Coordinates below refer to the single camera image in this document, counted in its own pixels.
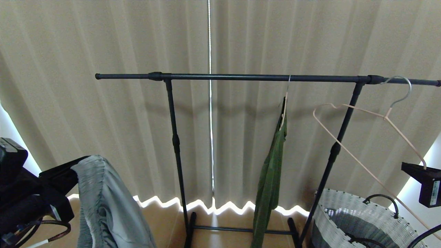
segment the basket handle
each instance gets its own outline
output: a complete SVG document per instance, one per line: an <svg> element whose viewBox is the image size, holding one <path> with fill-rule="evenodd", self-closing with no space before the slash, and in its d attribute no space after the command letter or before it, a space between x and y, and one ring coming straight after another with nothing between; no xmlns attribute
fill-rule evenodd
<svg viewBox="0 0 441 248"><path fill-rule="evenodd" d="M376 240L367 239L367 238L357 238L357 237L355 237L354 235L352 235L350 233L344 233L344 234L346 234L348 237L351 238L349 240L349 243L351 243L351 244L353 242L357 242L357 243L361 243L361 244L363 244L362 242L368 242L368 243L372 243L372 244L377 245L377 246L382 247L382 248L387 248L384 244L382 244L382 243L380 243L380 242L378 242Z"/></svg>
<svg viewBox="0 0 441 248"><path fill-rule="evenodd" d="M395 207L395 214L393 215L393 217L394 217L395 219L398 219L398 205L396 204L396 202L394 201L394 199L393 199L392 197L388 196L388 195L383 195L383 194L375 194L375 195L371 195L371 196L368 196L368 197L363 201L363 203L364 203L364 204L368 204L368 203L370 203L370 199L371 199L371 198L373 198L373 197L377 197L377 196L382 196L382 197L385 197L385 198L391 200L393 206Z"/></svg>

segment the hanging clothes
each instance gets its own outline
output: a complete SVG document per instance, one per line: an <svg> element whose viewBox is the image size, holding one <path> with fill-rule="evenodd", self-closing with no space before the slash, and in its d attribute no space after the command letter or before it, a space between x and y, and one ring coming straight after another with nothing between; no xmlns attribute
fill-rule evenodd
<svg viewBox="0 0 441 248"><path fill-rule="evenodd" d="M78 175L78 248L155 248L141 209L107 159L96 155L71 168Z"/></svg>
<svg viewBox="0 0 441 248"><path fill-rule="evenodd" d="M256 197L256 208L253 220L253 241L251 248L262 247L263 237L268 227L271 210L279 203L280 176L282 168L283 144L287 131L286 97L282 113L277 122L276 132L268 156L260 171L260 178Z"/></svg>

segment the gray garment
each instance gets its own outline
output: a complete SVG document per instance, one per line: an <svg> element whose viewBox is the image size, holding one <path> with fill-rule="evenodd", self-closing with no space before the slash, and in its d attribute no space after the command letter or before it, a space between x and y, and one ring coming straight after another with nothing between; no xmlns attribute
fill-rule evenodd
<svg viewBox="0 0 441 248"><path fill-rule="evenodd" d="M96 155L72 166L81 204L78 248L155 248L150 228L118 173Z"/></svg>

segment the clothes rack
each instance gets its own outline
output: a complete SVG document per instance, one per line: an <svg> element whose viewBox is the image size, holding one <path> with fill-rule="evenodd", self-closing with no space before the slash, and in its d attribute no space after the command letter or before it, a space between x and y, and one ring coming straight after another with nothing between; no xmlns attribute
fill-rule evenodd
<svg viewBox="0 0 441 248"><path fill-rule="evenodd" d="M368 75L368 76L329 76L329 75L248 75L248 74L173 74L173 73L162 73L162 72L151 72L148 74L95 74L96 79L150 79L154 81L164 81L167 88L168 96L168 106L170 109L170 118L172 122L172 143L174 147L174 152L176 156L176 165L178 169L178 179L179 187L181 191L181 204L183 207L183 215L185 222L185 229L187 237L185 240L185 248L191 246L191 241L193 238L194 229L208 229L208 230L224 230L224 231L236 231L236 232L252 232L252 229L245 228L230 228L230 227L214 227L206 225L196 225L196 213L191 213L190 220L188 220L187 214L187 203L185 200L184 182L183 182L183 172L179 149L179 137L176 129L176 115L175 107L173 102L173 92L172 92L172 80L237 80L237 81L281 81L281 82L344 82L344 83L355 83L354 91L352 92L352 97L349 105L355 106L358 97L366 84L380 84L385 82L388 78L378 76L378 75ZM413 85L428 85L441 87L441 80L424 80L424 79L410 79ZM407 84L404 79L393 78L388 83L395 84ZM351 119L352 112L354 109L348 108L343 119L343 123L340 127L337 139L341 142L346 129L349 125L349 120ZM279 230L267 230L265 233L272 234L282 234L291 235L296 248L302 248L302 243L305 239L306 233L311 225L312 217L317 209L319 199L325 188L326 182L328 180L329 174L333 164L340 153L341 146L335 142L332 147L328 158L328 163L326 165L325 171L321 178L320 184L315 195L314 203L311 207L310 214L306 220L305 226L302 232L299 234L297 231L294 220L292 218L288 219L288 226L290 231L279 231Z"/></svg>

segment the laundry basket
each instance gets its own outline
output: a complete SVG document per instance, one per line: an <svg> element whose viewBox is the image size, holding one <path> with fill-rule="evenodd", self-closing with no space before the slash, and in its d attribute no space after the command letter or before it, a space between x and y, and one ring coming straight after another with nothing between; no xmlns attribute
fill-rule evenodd
<svg viewBox="0 0 441 248"><path fill-rule="evenodd" d="M392 200L395 213L370 203L383 196ZM386 195L364 199L346 192L326 189L314 214L311 244L314 248L407 248L418 236L398 216L398 206ZM415 247L426 248L423 242Z"/></svg>

